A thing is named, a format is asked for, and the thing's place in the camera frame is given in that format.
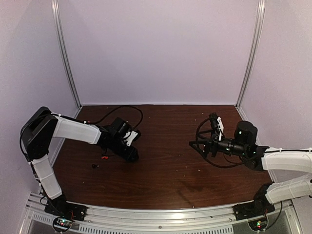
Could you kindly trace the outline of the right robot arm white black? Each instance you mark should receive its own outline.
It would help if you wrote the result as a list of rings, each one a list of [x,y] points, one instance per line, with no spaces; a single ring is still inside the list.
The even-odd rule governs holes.
[[[244,165],[255,171],[286,170],[303,172],[303,176],[284,182],[272,182],[263,185],[255,194],[250,204],[254,215],[262,214],[269,206],[288,199],[296,199],[312,195],[312,150],[283,149],[259,146],[256,144],[258,129],[248,121],[240,121],[233,138],[226,138],[220,117],[209,117],[200,123],[195,132],[195,140],[189,145],[202,158],[217,168],[221,165],[213,163],[208,156],[217,153],[237,156],[240,163],[227,165],[233,168]]]

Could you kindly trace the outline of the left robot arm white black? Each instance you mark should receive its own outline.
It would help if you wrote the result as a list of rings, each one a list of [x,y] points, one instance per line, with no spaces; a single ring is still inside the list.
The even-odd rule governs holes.
[[[47,197],[47,207],[59,216],[68,215],[70,205],[55,176],[53,165],[67,140],[110,150],[127,162],[139,159],[138,149],[133,146],[133,142],[141,137],[137,125],[132,126],[120,117],[116,117],[111,124],[101,125],[114,111],[117,108],[91,122],[54,113],[48,107],[41,106],[22,127],[20,150]]]

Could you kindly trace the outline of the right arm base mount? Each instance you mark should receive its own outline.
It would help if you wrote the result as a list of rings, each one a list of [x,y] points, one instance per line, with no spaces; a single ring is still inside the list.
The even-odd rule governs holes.
[[[233,212],[237,221],[264,216],[273,211],[275,211],[274,205],[263,205],[262,203],[254,201],[233,206]]]

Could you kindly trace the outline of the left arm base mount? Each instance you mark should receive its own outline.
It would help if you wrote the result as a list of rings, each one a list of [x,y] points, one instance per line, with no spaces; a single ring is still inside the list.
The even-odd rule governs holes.
[[[64,208],[54,209],[52,205],[46,205],[44,211],[48,214],[64,217],[69,220],[84,221],[87,207],[73,203],[66,203]]]

